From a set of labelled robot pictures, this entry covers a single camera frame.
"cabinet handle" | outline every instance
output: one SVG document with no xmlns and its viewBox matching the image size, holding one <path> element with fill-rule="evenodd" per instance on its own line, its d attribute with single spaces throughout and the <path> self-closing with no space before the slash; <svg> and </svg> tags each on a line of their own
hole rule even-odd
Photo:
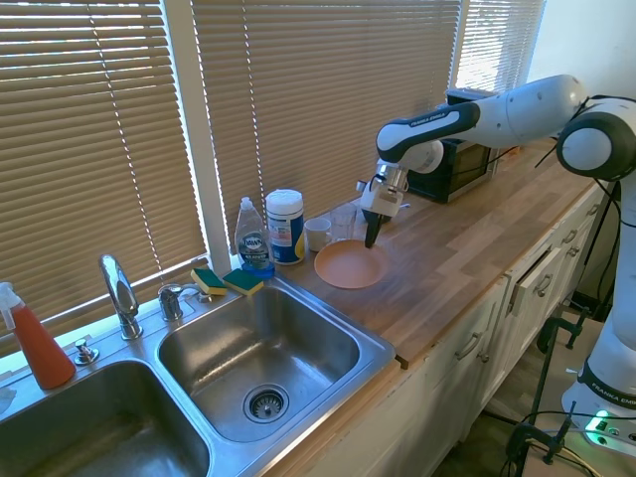
<svg viewBox="0 0 636 477">
<path fill-rule="evenodd" d="M 470 341 L 468 342 L 469 344 L 468 344 L 467 348 L 464 349 L 463 351 L 456 351 L 455 352 L 455 358 L 457 358 L 457 361 L 463 360 L 468 355 L 470 355 L 471 351 L 473 351 L 475 348 L 477 348 L 477 345 L 481 341 L 482 335 L 483 335 L 483 333 L 477 333 L 476 331 L 473 332 L 472 336 L 470 337 Z"/>
<path fill-rule="evenodd" d="M 571 231 L 569 231 L 567 237 L 563 239 L 563 243 L 570 243 L 571 241 L 576 239 L 576 234 L 578 234 L 578 229 L 572 229 Z"/>
<path fill-rule="evenodd" d="M 539 284 L 535 287 L 535 291 L 537 292 L 540 298 L 543 298 L 544 296 L 546 296 L 546 290 L 548 289 L 548 287 L 550 286 L 552 282 L 553 282 L 553 275 L 549 273 L 546 276 L 544 276 L 542 280 L 539 282 Z"/>
<path fill-rule="evenodd" d="M 592 206 L 592 208 L 591 208 L 589 211 L 587 211 L 587 214 L 588 214 L 589 216 L 593 216 L 594 214 L 596 214 L 596 213 L 598 212 L 598 208 L 599 208 L 599 207 L 600 207 L 600 204 L 594 204 L 594 205 Z"/>
</svg>

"dawn dish soap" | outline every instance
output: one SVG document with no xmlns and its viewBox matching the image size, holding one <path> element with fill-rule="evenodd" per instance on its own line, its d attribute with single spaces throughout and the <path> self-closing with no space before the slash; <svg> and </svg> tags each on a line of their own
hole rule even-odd
<svg viewBox="0 0 636 477">
<path fill-rule="evenodd" d="M 249 197 L 240 200 L 235 244 L 243 270 L 258 278 L 273 276 L 274 263 L 267 230 Z"/>
</svg>

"yellow sponge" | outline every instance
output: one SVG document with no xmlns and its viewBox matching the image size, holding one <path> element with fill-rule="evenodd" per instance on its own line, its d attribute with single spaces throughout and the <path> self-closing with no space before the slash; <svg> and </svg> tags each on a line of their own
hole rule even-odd
<svg viewBox="0 0 636 477">
<path fill-rule="evenodd" d="M 228 288 L 207 268 L 193 268 L 190 276 L 206 295 L 225 295 Z"/>
<path fill-rule="evenodd" d="M 263 287 L 263 282 L 260 278 L 256 278 L 251 273 L 247 273 L 241 269 L 236 269 L 228 273 L 223 277 L 223 282 L 229 287 L 236 290 L 238 293 L 250 296 Z"/>
</svg>

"sink drain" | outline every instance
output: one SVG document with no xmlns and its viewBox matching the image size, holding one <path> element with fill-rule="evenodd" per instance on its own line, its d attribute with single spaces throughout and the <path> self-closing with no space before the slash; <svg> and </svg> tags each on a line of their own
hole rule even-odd
<svg viewBox="0 0 636 477">
<path fill-rule="evenodd" d="M 243 404 L 245 415 L 254 422 L 268 423 L 281 417 L 289 406 L 289 397 L 277 385 L 263 385 L 252 390 Z"/>
</svg>

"red soap bottle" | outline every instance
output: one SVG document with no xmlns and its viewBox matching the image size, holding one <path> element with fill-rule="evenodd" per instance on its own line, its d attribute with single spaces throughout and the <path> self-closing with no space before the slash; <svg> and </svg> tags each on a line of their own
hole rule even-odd
<svg viewBox="0 0 636 477">
<path fill-rule="evenodd" d="M 11 283 L 0 283 L 0 311 L 7 329 L 20 342 L 40 388 L 50 390 L 73 377 L 76 367 L 33 311 L 13 292 Z"/>
</svg>

